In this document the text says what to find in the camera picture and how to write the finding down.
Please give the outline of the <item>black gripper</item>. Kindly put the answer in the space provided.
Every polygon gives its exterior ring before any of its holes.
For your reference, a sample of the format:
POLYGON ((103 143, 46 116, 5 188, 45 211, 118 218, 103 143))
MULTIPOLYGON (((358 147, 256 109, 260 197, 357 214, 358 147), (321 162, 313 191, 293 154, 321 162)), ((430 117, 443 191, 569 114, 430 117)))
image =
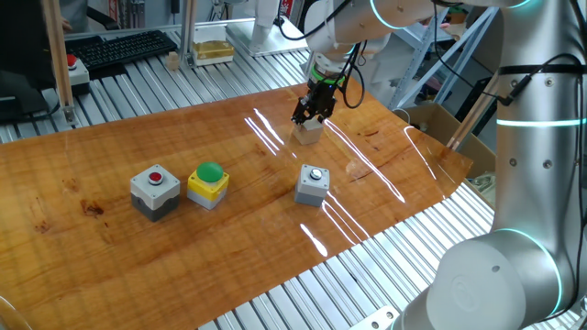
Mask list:
POLYGON ((324 81, 309 81, 307 86, 309 92, 306 96, 298 99, 291 121, 296 125, 302 125, 305 121, 312 119, 316 111, 317 121, 322 124, 333 114, 337 102, 334 94, 338 87, 324 81))

